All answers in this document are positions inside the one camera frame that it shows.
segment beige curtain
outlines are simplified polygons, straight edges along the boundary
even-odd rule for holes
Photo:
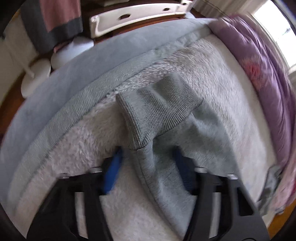
[[[206,18],[218,18],[234,13],[254,13],[267,0],[198,0],[194,9]]]

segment purple quilt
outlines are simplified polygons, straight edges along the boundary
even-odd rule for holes
[[[246,22],[236,16],[209,24],[251,80],[266,117],[278,163],[285,167],[295,125],[295,97],[273,53]]]

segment ribbed cuff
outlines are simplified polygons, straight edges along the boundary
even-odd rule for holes
[[[143,148],[174,128],[202,103],[177,73],[145,88],[120,93],[116,101],[129,129],[131,150]]]

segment mattress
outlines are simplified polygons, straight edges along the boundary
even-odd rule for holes
[[[55,71],[25,101],[0,152],[0,201],[24,236],[60,173],[84,173],[124,143],[126,127],[115,95],[173,71],[222,120],[242,181],[258,201],[268,170],[276,163],[269,129],[251,82],[211,34],[210,21],[169,21],[106,40]],[[77,200],[80,234],[86,236],[81,194]],[[128,158],[114,190],[102,202],[114,240],[180,237],[149,201]]]

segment wooden floor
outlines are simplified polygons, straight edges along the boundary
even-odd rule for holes
[[[192,14],[194,14],[196,17],[203,17],[200,15],[198,12],[192,11]],[[170,18],[164,18],[164,19],[155,19],[154,21],[150,22],[143,22],[138,25],[133,25],[133,26],[128,26],[124,28],[120,28],[116,30],[115,32],[106,35],[102,38],[98,38],[96,40],[96,43],[99,43],[101,41],[104,41],[105,39],[108,39],[112,36],[131,31],[133,29],[137,29],[140,27],[144,27],[147,25],[155,24],[155,23],[160,23],[164,21],[171,21],[171,20],[177,20],[180,19],[180,17],[170,17]],[[16,82],[13,84],[11,87],[10,91],[6,95],[6,98],[4,99],[2,105],[0,106],[0,142],[2,141],[2,137],[5,134],[13,116],[17,112],[17,110],[20,108],[21,104],[24,102],[24,98],[22,97],[21,91],[20,91],[20,86],[22,79],[24,77],[24,73],[19,76],[19,78],[16,80]],[[268,231],[271,237],[273,237],[284,225],[286,220],[289,218],[291,215],[291,212],[296,206],[296,201],[294,201],[289,207],[285,209],[284,214],[278,215],[274,218],[273,222],[271,223]]]

